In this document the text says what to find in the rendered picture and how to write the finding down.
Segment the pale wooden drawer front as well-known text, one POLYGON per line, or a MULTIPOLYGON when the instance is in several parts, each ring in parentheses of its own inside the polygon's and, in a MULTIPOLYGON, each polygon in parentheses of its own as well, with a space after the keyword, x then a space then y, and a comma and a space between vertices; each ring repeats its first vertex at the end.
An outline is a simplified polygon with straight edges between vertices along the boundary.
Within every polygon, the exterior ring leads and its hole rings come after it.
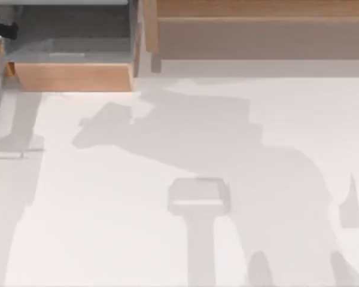
POLYGON ((119 63, 15 63, 25 91, 132 91, 134 67, 119 63))

